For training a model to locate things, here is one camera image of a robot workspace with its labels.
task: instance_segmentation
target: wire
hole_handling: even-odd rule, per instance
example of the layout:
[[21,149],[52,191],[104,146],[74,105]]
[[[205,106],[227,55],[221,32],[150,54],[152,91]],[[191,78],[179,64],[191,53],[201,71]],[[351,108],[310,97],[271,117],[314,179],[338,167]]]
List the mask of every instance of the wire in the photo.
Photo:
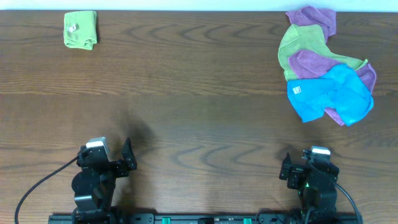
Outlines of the wire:
[[24,203],[24,200],[26,199],[26,197],[37,187],[39,186],[42,182],[46,181],[48,178],[54,176],[55,174],[57,174],[58,172],[60,172],[61,170],[65,169],[67,166],[69,166],[70,164],[72,164],[73,162],[75,162],[77,160],[77,156],[72,159],[70,162],[68,162],[67,164],[63,165],[61,168],[57,169],[56,171],[52,172],[51,174],[49,174],[48,176],[44,177],[43,179],[41,179],[39,182],[37,182],[35,185],[33,185],[33,187],[31,187],[26,194],[21,198],[21,200],[18,203],[17,208],[15,209],[15,224],[19,224],[18,222],[18,213],[19,210],[21,209],[22,203]]
[[314,208],[314,207],[310,207],[310,209],[307,210],[307,212],[305,214],[304,224],[308,224],[308,221],[310,220],[310,214],[311,214],[311,212],[313,212],[315,210],[316,210],[316,208]]
[[269,209],[269,208],[262,208],[262,209],[260,209],[259,212],[257,212],[257,214],[256,214],[256,219],[255,219],[254,221],[257,221],[257,217],[258,217],[263,211],[270,211],[270,212],[272,212],[272,213],[275,215],[276,219],[278,219],[282,224],[285,223],[282,219],[279,218],[279,216],[278,216],[273,210],[271,210],[271,209]]
[[339,190],[341,190],[341,192],[348,198],[349,202],[351,203],[351,205],[352,205],[353,208],[354,208],[354,212],[355,212],[355,216],[356,216],[356,221],[357,221],[359,224],[362,224],[362,219],[361,219],[361,217],[360,217],[359,210],[358,210],[358,208],[356,207],[353,198],[351,198],[351,196],[349,196],[349,194],[347,193],[347,191],[344,190],[344,189],[342,188],[342,186],[340,186],[339,184],[337,184],[332,178],[330,178],[330,177],[327,176],[326,174],[320,172],[320,171],[319,171],[317,168],[315,168],[310,162],[309,162],[308,164],[310,164],[310,167],[311,167],[313,170],[315,170],[315,171],[317,171],[318,173],[324,175],[326,178],[329,179],[329,181],[330,181],[335,187],[337,187]]

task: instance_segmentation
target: purple cloth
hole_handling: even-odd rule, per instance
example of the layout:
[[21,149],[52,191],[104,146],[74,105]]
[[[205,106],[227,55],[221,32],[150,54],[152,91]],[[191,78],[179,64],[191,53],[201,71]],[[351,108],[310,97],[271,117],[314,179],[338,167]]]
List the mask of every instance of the purple cloth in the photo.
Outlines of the purple cloth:
[[[335,59],[324,57],[310,50],[299,50],[289,57],[289,65],[298,79],[318,78],[340,63]],[[373,87],[376,84],[376,72],[371,64],[367,63],[355,72],[366,88],[372,93]],[[344,125],[344,121],[335,109],[326,108],[325,112],[340,126]]]
[[315,9],[312,6],[305,6],[297,11],[286,12],[291,24],[298,26],[310,26],[318,24],[325,36],[325,42],[328,37],[336,34],[336,12],[331,9]]

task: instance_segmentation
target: green clip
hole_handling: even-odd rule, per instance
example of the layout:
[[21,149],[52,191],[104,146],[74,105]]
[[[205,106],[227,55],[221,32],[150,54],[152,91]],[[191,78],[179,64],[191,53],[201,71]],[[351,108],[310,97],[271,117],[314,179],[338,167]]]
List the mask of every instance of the green clip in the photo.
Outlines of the green clip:
[[244,218],[243,224],[251,224],[251,218]]
[[162,224],[171,224],[172,219],[171,218],[162,218]]

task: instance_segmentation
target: brown wooden surface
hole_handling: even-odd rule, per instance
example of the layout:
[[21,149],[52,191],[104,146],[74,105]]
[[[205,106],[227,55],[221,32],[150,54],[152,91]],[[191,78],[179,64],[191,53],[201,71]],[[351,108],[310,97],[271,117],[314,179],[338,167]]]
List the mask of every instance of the brown wooden surface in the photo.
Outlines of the brown wooden surface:
[[[299,205],[278,179],[286,152],[332,149],[365,223],[398,223],[398,15],[338,13],[337,54],[377,71],[374,109],[339,127],[301,123],[277,59],[283,12],[98,12],[94,50],[63,45],[63,11],[0,12],[0,223],[23,194],[107,136],[132,137],[139,168],[114,205],[160,213],[256,213]],[[74,164],[33,191],[21,223],[75,208]],[[339,193],[338,210],[351,205]]]

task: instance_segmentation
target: blue cloth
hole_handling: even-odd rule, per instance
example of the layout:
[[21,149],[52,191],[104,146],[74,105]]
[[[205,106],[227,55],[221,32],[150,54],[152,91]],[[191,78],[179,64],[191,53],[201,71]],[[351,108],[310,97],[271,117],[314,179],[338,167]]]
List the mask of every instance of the blue cloth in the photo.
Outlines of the blue cloth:
[[316,79],[288,81],[287,96],[303,122],[322,117],[325,108],[334,108],[350,126],[373,108],[370,91],[346,64],[335,65]]

